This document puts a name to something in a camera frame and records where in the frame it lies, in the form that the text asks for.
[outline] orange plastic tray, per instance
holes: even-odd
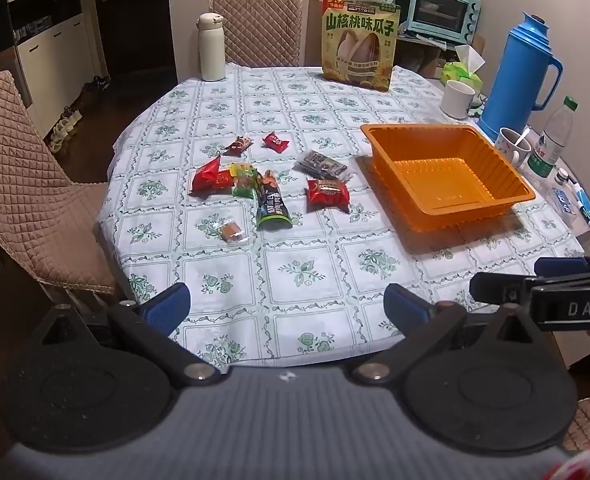
[[[414,231],[508,212],[535,193],[480,133],[447,124],[364,124],[378,177]]]

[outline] tablecloth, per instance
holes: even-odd
[[[403,336],[386,318],[384,288],[399,283],[429,301],[470,310],[478,270],[526,274],[540,256],[582,254],[539,195],[513,213],[459,228],[406,230],[370,171],[364,123],[452,123],[441,92],[395,68],[383,93],[323,79],[319,68],[227,66],[218,82],[189,79],[145,110],[115,143],[98,222],[110,256],[143,302],[175,282],[190,289],[190,315],[172,335],[201,358],[293,365],[386,348]],[[288,140],[281,154],[267,132]],[[235,136],[242,155],[276,172],[292,229],[256,228],[256,200],[191,196],[195,169]],[[317,150],[354,170],[350,209],[310,210],[297,155]],[[222,165],[239,160],[222,157]],[[227,244],[214,224],[232,218],[249,239]]]

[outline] snack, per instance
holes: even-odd
[[[240,156],[251,144],[252,140],[248,137],[237,137],[233,143],[226,148],[224,155]]]
[[[224,220],[219,227],[219,234],[228,243],[248,240],[244,230],[234,220]]]
[[[400,8],[380,2],[324,0],[322,13],[324,75],[387,91]]]
[[[348,166],[319,152],[309,150],[297,159],[299,166],[311,176],[326,180],[343,180],[346,182],[352,175]]]
[[[309,180],[308,203],[347,208],[350,194],[346,185],[339,180]]]
[[[197,170],[197,173],[195,173],[195,176],[192,178],[192,192],[212,189],[214,183],[217,181],[220,159],[221,157],[218,155],[217,158],[207,162]]]
[[[279,220],[293,224],[281,197],[280,187],[271,170],[266,170],[264,176],[257,173],[259,205],[257,206],[257,226],[267,220]]]
[[[257,186],[257,170],[251,164],[234,162],[230,165],[230,175],[233,177],[235,183],[233,196],[252,198],[255,187]]]
[[[224,170],[217,173],[217,179],[213,184],[213,189],[228,189],[233,187],[233,177],[230,170]]]
[[[279,139],[275,132],[270,132],[264,137],[264,144],[275,150],[277,153],[283,152],[288,147],[288,142],[288,140]]]

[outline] white mug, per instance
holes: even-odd
[[[475,97],[475,90],[460,81],[446,81],[444,97],[441,99],[441,111],[453,119],[468,117],[470,103]]]
[[[510,128],[500,128],[495,141],[497,151],[506,157],[506,160],[515,168],[520,167],[532,151],[530,143],[526,139],[521,139],[521,142],[517,146],[515,145],[520,137],[520,134]]]

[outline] red candy wrapper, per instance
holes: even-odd
[[[347,208],[350,203],[350,194],[341,180],[309,180],[308,202]]]
[[[252,144],[252,140],[248,137],[237,137],[235,141],[226,148],[224,155],[240,156]]]
[[[212,189],[217,181],[220,159],[221,157],[218,156],[197,170],[197,173],[195,173],[195,176],[192,178],[192,192]]]
[[[217,179],[213,184],[214,189],[228,189],[233,187],[233,177],[230,175],[230,170],[224,170],[217,173]]]
[[[283,152],[288,147],[288,140],[281,140],[275,135],[275,132],[270,132],[264,137],[264,144],[269,148],[275,150],[277,153]]]

